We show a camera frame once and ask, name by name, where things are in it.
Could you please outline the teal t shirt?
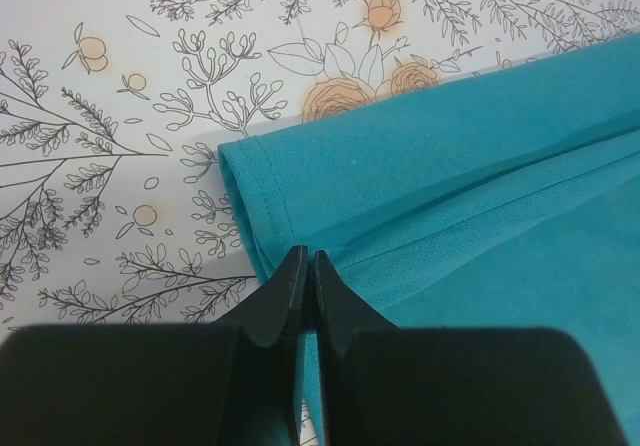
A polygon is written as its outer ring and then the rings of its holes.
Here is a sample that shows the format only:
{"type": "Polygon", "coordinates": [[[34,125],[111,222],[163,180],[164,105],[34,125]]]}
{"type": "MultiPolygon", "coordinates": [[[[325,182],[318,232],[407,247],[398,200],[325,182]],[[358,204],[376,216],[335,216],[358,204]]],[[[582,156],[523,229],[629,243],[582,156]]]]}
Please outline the teal t shirt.
{"type": "Polygon", "coordinates": [[[222,144],[260,281],[327,252],[400,326],[548,326],[639,441],[639,38],[222,144]]]}

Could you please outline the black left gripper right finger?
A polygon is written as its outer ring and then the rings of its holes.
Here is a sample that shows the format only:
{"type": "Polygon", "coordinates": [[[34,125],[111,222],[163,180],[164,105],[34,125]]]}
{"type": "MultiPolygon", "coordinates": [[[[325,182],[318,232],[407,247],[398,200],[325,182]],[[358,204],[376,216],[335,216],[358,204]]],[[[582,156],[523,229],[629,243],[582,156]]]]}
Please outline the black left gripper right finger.
{"type": "Polygon", "coordinates": [[[314,258],[328,445],[623,445],[579,344],[549,328],[401,328],[314,258]]]}

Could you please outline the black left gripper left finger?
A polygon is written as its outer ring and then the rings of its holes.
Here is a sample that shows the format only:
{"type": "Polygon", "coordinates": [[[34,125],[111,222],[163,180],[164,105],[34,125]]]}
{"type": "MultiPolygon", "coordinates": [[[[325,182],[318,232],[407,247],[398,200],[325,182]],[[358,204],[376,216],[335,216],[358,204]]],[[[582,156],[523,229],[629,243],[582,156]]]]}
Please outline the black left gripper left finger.
{"type": "Polygon", "coordinates": [[[210,324],[36,325],[1,347],[5,445],[295,445],[307,250],[210,324]]]}

